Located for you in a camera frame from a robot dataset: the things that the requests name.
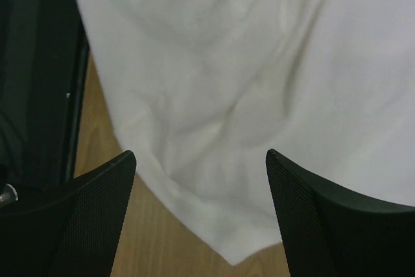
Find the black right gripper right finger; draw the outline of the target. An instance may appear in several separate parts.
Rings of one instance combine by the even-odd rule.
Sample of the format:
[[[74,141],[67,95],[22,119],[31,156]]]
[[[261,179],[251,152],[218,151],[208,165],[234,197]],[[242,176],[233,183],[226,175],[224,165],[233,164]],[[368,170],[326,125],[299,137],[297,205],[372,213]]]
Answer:
[[[414,275],[414,207],[354,192],[274,149],[266,167],[291,276]]]

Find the white t-shirt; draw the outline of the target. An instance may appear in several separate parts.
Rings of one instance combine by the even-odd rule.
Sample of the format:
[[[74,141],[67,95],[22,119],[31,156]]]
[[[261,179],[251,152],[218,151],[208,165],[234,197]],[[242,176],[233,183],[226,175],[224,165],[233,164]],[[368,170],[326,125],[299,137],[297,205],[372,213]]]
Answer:
[[[77,0],[115,136],[236,265],[281,242],[269,149],[414,204],[414,0]]]

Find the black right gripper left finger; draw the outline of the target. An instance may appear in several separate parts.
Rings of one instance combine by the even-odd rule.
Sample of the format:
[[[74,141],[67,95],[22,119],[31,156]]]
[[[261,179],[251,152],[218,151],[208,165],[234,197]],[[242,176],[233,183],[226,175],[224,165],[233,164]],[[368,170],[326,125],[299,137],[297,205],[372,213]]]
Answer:
[[[125,151],[53,189],[1,181],[2,276],[110,276],[134,177]]]

